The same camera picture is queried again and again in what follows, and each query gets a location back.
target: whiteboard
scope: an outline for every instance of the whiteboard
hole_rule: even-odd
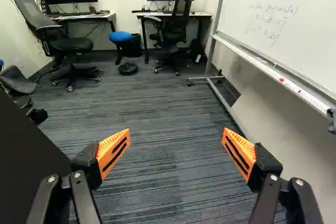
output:
[[[223,0],[217,31],[336,99],[336,0]]]

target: blue stool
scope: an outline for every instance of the blue stool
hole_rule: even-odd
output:
[[[109,40],[112,41],[118,48],[118,57],[115,61],[116,65],[120,64],[122,57],[126,58],[126,63],[122,64],[118,70],[122,75],[134,74],[138,71],[138,65],[129,63],[127,56],[123,55],[123,47],[127,47],[128,43],[132,40],[133,36],[127,31],[115,31],[109,35]]]

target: black bag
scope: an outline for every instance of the black bag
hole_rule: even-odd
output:
[[[195,63],[198,64],[202,60],[206,60],[205,51],[198,39],[193,39],[190,43],[188,50],[189,58]]]

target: striped carpet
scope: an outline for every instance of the striped carpet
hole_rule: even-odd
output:
[[[252,194],[220,144],[224,127],[239,132],[205,82],[186,86],[204,66],[122,77],[114,56],[98,54],[102,81],[78,81],[73,93],[45,76],[33,95],[49,119],[41,130],[70,158],[87,144],[129,128],[131,145],[93,193],[103,223],[247,223]],[[279,209],[276,223],[283,223]],[[70,215],[70,223],[76,223]]]

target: whiteboard stand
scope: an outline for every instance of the whiteboard stand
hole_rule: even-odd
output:
[[[210,50],[208,54],[208,61],[206,64],[206,69],[203,77],[193,77],[187,78],[187,81],[197,81],[197,80],[206,80],[210,86],[210,88],[214,91],[217,98],[220,100],[221,104],[225,107],[227,112],[231,115],[233,120],[237,123],[241,131],[245,134],[245,136],[250,139],[250,141],[254,142],[250,137],[249,133],[246,129],[242,127],[242,124],[239,121],[239,118],[235,115],[234,111],[232,111],[229,104],[226,102],[225,98],[221,95],[219,90],[216,88],[212,80],[224,78],[224,76],[209,76],[212,67],[212,59],[214,56],[216,42],[221,43],[225,47],[232,50],[238,56],[249,62],[254,67],[258,68],[260,71],[274,79],[279,84],[282,84],[287,90],[294,93],[297,97],[302,99],[304,102],[309,104],[312,108],[317,110],[320,114],[322,114],[325,118],[329,120],[328,131],[332,134],[336,135],[336,105],[331,100],[327,100],[322,95],[318,94],[307,85],[300,83],[298,80],[289,76],[287,73],[282,72],[279,69],[276,69],[276,65],[274,63],[268,63],[262,58],[251,52],[250,50],[246,50],[246,48],[242,45],[236,44],[232,42],[228,37],[219,32],[218,24],[220,14],[223,8],[223,0],[219,0],[218,9],[214,23],[213,34],[211,35],[211,44]]]

